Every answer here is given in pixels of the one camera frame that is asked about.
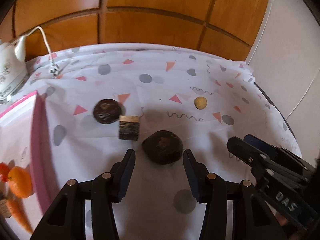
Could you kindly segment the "patterned white tablecloth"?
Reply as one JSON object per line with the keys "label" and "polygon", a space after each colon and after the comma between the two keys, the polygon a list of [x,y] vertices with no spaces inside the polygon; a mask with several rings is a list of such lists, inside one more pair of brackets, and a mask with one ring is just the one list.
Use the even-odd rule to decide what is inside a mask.
{"label": "patterned white tablecloth", "polygon": [[[191,195],[183,163],[153,163],[141,143],[153,133],[176,134],[184,149],[224,180],[252,179],[249,167],[227,151],[230,137],[255,135],[301,151],[281,113],[255,85],[241,61],[147,44],[104,44],[58,51],[58,77],[48,56],[27,62],[29,79],[13,97],[38,92],[46,111],[41,137],[44,176],[54,198],[69,179],[86,181],[111,169],[131,148],[136,165],[125,198],[114,204],[121,239],[198,239],[205,206]],[[194,100],[203,96],[207,107]],[[101,124],[93,108],[116,100],[121,115],[139,117],[137,141],[119,139],[119,119]]]}

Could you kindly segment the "red tomato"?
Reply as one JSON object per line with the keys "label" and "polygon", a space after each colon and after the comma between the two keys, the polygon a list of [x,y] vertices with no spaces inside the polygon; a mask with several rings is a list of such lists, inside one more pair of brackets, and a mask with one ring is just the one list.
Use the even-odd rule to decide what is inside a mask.
{"label": "red tomato", "polygon": [[2,182],[8,181],[8,174],[10,172],[10,167],[5,163],[0,163],[0,179]]}

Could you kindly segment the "pink shallow box tray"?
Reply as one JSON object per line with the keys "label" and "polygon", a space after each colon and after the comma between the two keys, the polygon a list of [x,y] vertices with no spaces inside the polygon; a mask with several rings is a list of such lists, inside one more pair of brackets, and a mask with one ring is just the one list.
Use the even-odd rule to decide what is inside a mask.
{"label": "pink shallow box tray", "polygon": [[22,206],[33,229],[51,204],[42,161],[43,116],[43,101],[36,91],[1,113],[1,161],[29,170],[33,194],[22,200]]}

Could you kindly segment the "small yellow round fruit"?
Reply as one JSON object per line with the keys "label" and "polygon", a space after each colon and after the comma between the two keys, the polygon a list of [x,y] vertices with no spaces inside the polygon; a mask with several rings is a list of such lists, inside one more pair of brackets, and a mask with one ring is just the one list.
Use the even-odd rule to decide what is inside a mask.
{"label": "small yellow round fruit", "polygon": [[199,110],[205,109],[207,107],[207,99],[203,96],[199,96],[194,100],[194,105]]}

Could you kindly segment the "dark round chocolate cake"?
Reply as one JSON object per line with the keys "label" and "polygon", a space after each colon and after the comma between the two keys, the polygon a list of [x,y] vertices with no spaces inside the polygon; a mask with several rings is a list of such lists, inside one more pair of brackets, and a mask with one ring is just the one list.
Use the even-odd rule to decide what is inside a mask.
{"label": "dark round chocolate cake", "polygon": [[180,159],[183,153],[183,143],[171,131],[160,130],[142,142],[142,150],[154,163],[167,165]]}

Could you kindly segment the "dark round chocolate pastry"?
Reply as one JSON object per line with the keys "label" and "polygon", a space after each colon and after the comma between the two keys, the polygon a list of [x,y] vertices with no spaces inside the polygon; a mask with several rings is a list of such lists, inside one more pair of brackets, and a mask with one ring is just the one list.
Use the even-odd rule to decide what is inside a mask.
{"label": "dark round chocolate pastry", "polygon": [[121,113],[120,104],[113,99],[100,100],[93,108],[93,116],[101,124],[111,124],[117,121]]}

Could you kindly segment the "wooden panelled cabinet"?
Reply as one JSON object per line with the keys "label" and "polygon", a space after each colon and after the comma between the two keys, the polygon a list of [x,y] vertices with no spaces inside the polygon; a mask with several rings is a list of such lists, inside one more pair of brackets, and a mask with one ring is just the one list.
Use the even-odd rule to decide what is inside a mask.
{"label": "wooden panelled cabinet", "polygon": [[152,43],[245,60],[269,0],[1,0],[1,39],[41,26],[53,51]]}

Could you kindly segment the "orange mandarin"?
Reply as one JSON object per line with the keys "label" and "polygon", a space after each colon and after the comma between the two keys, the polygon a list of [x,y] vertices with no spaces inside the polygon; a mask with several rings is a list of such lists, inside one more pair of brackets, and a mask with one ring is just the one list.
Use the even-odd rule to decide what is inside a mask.
{"label": "orange mandarin", "polygon": [[32,195],[31,176],[20,166],[13,167],[8,173],[8,185],[10,191],[18,198],[28,198]]}

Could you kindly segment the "wooden log block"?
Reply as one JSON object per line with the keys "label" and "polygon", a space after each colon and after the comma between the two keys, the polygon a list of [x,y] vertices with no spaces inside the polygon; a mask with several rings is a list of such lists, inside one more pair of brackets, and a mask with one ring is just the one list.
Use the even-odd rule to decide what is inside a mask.
{"label": "wooden log block", "polygon": [[139,138],[139,117],[121,115],[119,117],[119,139],[137,141]]}

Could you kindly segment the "wooden block in tray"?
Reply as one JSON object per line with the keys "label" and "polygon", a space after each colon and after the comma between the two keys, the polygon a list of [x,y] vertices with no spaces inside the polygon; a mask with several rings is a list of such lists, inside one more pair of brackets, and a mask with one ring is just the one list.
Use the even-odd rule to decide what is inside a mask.
{"label": "wooden block in tray", "polygon": [[7,200],[5,198],[0,200],[0,214],[5,218],[10,218],[11,213],[7,207]]}

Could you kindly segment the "orange carrot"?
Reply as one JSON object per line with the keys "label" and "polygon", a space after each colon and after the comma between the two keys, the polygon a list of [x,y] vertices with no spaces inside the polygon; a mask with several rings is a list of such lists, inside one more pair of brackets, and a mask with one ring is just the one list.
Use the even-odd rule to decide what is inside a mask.
{"label": "orange carrot", "polygon": [[19,203],[15,199],[8,199],[6,202],[6,206],[11,214],[11,216],[16,220],[16,222],[29,234],[33,234],[33,229],[21,209]]}

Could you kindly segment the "white ceramic electric kettle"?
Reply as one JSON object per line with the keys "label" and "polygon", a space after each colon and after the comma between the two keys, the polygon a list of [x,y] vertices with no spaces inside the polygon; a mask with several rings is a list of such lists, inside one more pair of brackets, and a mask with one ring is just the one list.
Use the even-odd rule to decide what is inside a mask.
{"label": "white ceramic electric kettle", "polygon": [[26,36],[21,36],[17,43],[1,44],[1,104],[9,101],[11,94],[28,76],[25,65],[25,40]]}

